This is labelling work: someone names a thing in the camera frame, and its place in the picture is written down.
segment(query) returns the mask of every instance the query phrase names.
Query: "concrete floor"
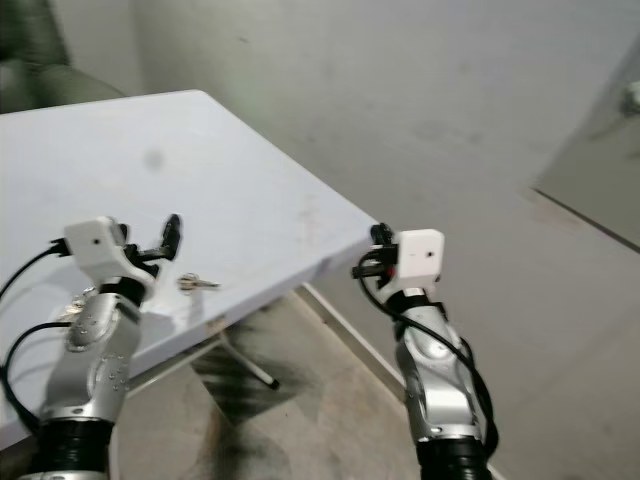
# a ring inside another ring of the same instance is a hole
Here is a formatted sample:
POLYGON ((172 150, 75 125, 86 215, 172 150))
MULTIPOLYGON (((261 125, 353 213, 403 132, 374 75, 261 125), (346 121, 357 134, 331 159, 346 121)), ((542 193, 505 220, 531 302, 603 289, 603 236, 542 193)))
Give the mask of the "concrete floor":
POLYGON ((221 349, 151 385, 119 422, 125 480, 418 477, 404 406, 295 297, 229 336, 281 389, 221 349))

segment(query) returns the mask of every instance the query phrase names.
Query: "metal table leg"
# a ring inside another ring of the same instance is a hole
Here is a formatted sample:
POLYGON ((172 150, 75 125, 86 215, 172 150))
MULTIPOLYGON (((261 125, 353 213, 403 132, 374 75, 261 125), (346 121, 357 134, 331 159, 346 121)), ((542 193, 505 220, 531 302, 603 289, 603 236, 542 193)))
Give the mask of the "metal table leg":
POLYGON ((224 332, 224 330, 218 334, 218 338, 220 339, 220 345, 222 346, 222 348, 224 348, 226 352, 229 353, 229 355, 231 355, 240 365, 251 372, 251 374, 258 380, 260 380, 262 383, 273 390, 277 390, 278 387, 280 387, 280 382, 278 380, 262 370, 258 365, 242 355, 233 347, 233 345, 231 345, 231 343, 229 342, 229 338, 227 337, 227 334, 224 332))

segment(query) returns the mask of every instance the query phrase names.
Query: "metal key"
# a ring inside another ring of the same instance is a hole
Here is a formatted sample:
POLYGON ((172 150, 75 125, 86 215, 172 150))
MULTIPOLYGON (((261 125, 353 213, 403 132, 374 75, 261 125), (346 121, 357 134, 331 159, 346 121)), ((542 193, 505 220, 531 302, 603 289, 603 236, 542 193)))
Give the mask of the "metal key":
POLYGON ((178 279, 178 288, 183 292, 191 292, 197 288, 217 288, 218 282, 207 282, 200 280, 195 273, 185 273, 178 279))

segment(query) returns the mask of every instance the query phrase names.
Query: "table top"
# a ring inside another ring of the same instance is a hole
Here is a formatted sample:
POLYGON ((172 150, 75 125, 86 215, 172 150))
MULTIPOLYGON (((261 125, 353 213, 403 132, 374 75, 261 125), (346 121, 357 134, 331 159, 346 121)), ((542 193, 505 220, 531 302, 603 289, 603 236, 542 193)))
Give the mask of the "table top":
MULTIPOLYGON (((143 306, 132 375, 157 365, 362 252, 373 220, 203 92, 187 91, 0 116, 0 281, 100 215, 157 244, 168 215, 183 220, 178 257, 143 306), (194 272, 219 291, 184 295, 194 272)), ((55 319, 90 282, 72 258, 48 257, 0 303, 0 351, 55 319)), ((35 334, 12 385, 37 411, 62 332, 35 334)), ((26 434, 0 404, 0 448, 26 434)))

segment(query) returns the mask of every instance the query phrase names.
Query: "silver robot arm segment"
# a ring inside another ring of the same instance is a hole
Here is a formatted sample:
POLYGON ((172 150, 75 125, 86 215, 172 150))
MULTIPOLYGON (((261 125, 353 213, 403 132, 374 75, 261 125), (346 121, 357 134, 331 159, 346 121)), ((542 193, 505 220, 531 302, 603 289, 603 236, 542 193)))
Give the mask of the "silver robot arm segment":
POLYGON ((92 280, 90 297, 69 328, 62 357, 49 378, 38 432, 38 452, 21 480, 105 480, 111 430, 129 382, 140 341, 140 306, 154 290, 160 267, 180 243, 172 215, 161 246, 127 245, 126 226, 100 217, 65 229, 64 242, 92 280))
POLYGON ((440 278, 444 235, 371 229, 373 248, 352 269, 367 298, 394 321, 396 360, 421 478, 491 480, 487 459, 498 432, 493 407, 471 350, 431 300, 440 278), (365 278, 377 279, 377 292, 365 278), (477 406, 485 417, 486 434, 477 406))

